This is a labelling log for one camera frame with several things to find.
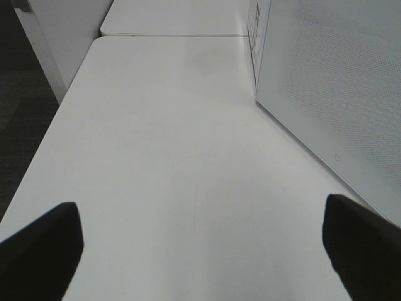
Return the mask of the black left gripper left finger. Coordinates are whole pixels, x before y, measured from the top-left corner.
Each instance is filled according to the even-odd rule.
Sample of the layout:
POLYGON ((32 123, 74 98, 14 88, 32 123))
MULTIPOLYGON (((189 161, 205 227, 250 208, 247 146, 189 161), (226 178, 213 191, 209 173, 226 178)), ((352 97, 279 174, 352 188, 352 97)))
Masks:
POLYGON ((76 203, 55 206, 1 242, 1 300, 62 300, 83 249, 76 203))

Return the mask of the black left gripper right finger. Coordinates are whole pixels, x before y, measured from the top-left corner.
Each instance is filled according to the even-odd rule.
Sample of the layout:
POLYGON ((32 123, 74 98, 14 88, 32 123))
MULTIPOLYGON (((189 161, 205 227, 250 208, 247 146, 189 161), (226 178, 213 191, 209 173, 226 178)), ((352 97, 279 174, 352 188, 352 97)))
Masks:
POLYGON ((398 226, 342 194, 330 194, 322 242, 352 300, 400 300, 398 226))

